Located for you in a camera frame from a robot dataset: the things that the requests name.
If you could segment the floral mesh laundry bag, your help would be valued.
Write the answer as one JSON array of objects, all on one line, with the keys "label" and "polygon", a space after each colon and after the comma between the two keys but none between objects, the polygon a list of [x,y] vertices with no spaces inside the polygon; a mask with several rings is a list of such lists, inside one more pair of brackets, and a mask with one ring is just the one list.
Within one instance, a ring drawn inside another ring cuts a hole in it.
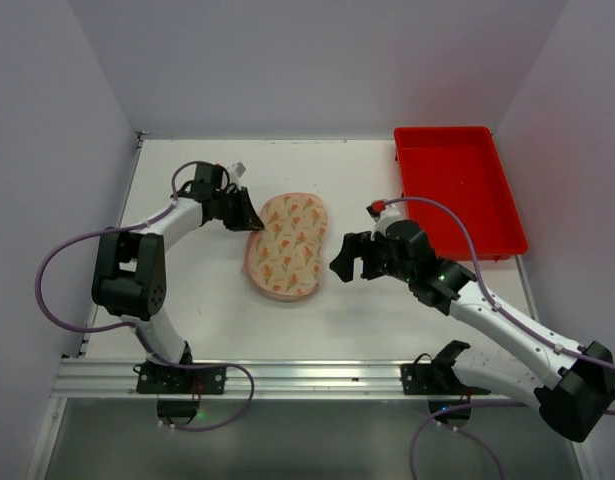
[{"label": "floral mesh laundry bag", "polygon": [[261,209],[264,229],[250,234],[242,270],[262,295],[282,302],[316,292],[323,273],[328,213],[320,197],[285,193]]}]

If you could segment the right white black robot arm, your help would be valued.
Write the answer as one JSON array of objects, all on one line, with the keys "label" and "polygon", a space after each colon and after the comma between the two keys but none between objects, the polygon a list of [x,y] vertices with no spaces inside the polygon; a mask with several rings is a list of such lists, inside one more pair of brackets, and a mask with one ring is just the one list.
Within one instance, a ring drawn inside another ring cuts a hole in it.
[{"label": "right white black robot arm", "polygon": [[437,256],[415,222],[396,220],[376,232],[345,235],[329,268],[349,282],[355,261],[362,263],[363,279],[406,283],[420,303],[480,331],[512,356],[497,359],[453,341],[432,361],[440,387],[504,395],[537,410],[552,430],[574,442],[587,439],[615,400],[613,355],[606,346],[582,345],[484,294],[476,274]]}]

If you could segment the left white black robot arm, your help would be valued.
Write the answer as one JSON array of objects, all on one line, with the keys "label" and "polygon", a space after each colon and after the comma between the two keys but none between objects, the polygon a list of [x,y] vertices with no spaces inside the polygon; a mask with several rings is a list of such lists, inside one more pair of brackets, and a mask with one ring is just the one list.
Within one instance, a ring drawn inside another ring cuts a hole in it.
[{"label": "left white black robot arm", "polygon": [[92,281],[93,302],[129,325],[147,360],[189,370],[188,343],[175,330],[164,304],[167,296],[166,253],[187,234],[210,221],[233,232],[264,229],[248,190],[241,184],[246,167],[224,167],[203,161],[192,179],[176,185],[171,178],[168,206],[136,227],[107,229],[100,236]]}]

